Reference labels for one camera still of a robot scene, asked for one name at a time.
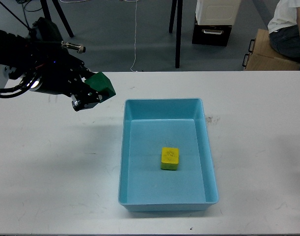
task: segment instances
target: black drawer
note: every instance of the black drawer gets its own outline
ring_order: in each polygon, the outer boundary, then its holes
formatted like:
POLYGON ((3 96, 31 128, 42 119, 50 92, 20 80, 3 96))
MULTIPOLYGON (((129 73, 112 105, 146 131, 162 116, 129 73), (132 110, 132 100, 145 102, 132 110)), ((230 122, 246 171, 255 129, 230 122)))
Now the black drawer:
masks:
POLYGON ((200 26, 195 21, 192 43, 227 46, 232 26, 200 26))

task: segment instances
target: jeans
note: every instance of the jeans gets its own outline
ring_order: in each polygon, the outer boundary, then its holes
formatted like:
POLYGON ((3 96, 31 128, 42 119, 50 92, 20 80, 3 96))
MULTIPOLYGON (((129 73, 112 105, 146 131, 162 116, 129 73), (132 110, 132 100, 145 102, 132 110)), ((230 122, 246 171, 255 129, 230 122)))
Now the jeans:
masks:
POLYGON ((300 61, 300 35, 297 25, 270 33, 270 44, 278 53, 300 61))

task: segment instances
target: white shirt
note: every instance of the white shirt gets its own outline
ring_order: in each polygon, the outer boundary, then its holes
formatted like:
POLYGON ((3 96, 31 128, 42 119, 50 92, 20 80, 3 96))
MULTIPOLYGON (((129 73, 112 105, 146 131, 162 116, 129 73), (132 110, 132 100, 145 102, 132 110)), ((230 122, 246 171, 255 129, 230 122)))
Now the white shirt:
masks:
POLYGON ((300 7, 300 0, 280 0, 276 6, 274 17, 268 24, 269 33, 297 25, 297 7, 300 7))

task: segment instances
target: person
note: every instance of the person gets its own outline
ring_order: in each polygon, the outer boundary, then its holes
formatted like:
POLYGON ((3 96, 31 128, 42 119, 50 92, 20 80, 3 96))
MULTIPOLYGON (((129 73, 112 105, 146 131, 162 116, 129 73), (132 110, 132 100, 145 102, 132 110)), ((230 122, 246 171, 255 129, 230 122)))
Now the person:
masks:
POLYGON ((300 58, 300 0, 280 0, 268 30, 274 50, 290 58, 300 58))

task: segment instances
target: white box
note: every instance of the white box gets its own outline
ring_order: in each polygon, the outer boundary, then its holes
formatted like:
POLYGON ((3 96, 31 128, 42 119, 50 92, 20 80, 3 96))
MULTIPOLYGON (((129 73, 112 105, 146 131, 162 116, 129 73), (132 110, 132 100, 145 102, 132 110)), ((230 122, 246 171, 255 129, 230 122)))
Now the white box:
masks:
POLYGON ((195 10, 198 25, 232 26, 241 0, 198 0, 195 10))

